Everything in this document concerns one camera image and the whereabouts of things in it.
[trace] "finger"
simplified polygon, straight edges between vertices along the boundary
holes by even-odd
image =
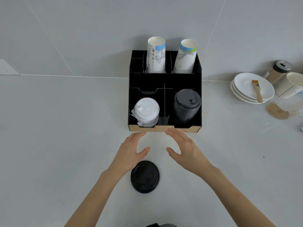
[[[140,153],[137,154],[139,156],[139,159],[141,160],[142,158],[147,156],[147,154],[149,153],[150,150],[151,150],[150,147],[144,148],[144,150],[142,150]]]
[[[177,163],[180,162],[180,157],[181,155],[177,154],[173,149],[171,149],[170,147],[166,148],[166,151],[169,153],[169,156],[172,157],[173,160],[175,160]]]
[[[172,138],[176,141],[176,143],[177,143],[178,145],[181,145],[181,143],[184,141],[184,139],[181,138],[180,135],[178,135],[178,134],[175,133],[175,132],[172,132],[171,130],[165,131],[165,134],[167,134],[167,135],[169,135],[170,137],[172,137]]]
[[[146,134],[146,131],[135,133],[134,137],[131,140],[134,142],[138,142],[140,140],[140,138],[145,134]]]
[[[184,140],[190,140],[189,137],[187,137],[186,134],[184,134],[182,131],[177,130],[177,129],[171,129],[169,128],[170,131],[177,133],[181,138],[183,138]]]
[[[130,136],[128,136],[124,142],[128,142],[130,140],[132,140],[132,138],[136,135],[136,133],[132,133]]]

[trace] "gray wall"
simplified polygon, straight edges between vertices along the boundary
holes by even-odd
[[[21,74],[128,77],[151,36],[199,42],[203,79],[303,71],[303,0],[0,0],[0,59]]]

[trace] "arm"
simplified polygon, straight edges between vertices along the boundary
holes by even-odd
[[[202,154],[196,144],[181,131],[165,132],[179,145],[181,154],[166,148],[169,155],[183,168],[202,178],[218,196],[238,227],[275,227],[219,170]]]
[[[150,151],[146,147],[137,153],[140,138],[146,132],[132,133],[121,144],[113,162],[109,168],[103,171],[83,202],[71,216],[65,227],[94,227],[102,213],[102,210],[119,180]]]

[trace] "stack of plates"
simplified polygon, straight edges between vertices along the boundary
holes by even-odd
[[[275,89],[268,80],[264,79],[262,76],[244,72],[238,74],[230,83],[232,92],[239,100],[246,103],[259,103],[257,100],[256,91],[252,85],[252,80],[259,81],[263,103],[274,97]]]

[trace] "forearm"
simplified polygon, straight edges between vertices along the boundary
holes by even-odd
[[[71,216],[65,227],[94,227],[101,212],[122,175],[114,170],[105,170],[98,181]]]
[[[200,177],[214,190],[238,227],[275,227],[221,170],[211,165]]]

